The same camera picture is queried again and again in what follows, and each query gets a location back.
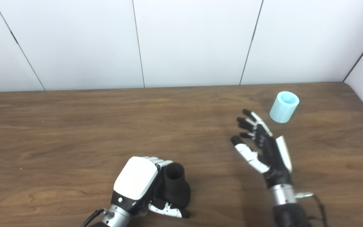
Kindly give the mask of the white and black right hand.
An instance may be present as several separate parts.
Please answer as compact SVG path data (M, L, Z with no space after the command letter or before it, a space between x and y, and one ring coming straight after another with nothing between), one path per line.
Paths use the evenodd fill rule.
M239 128L245 129L231 137L238 153L260 172L267 188L279 184L293 184L291 157L283 136L275 138L267 124L255 112L242 110L245 118L236 118Z

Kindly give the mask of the white and black left hand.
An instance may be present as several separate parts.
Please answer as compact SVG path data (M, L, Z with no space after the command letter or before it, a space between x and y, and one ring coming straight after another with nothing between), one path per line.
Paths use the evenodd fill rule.
M111 198L112 209L127 219L147 211L190 218L186 210L191 188L180 163L158 157L131 157L117 177Z

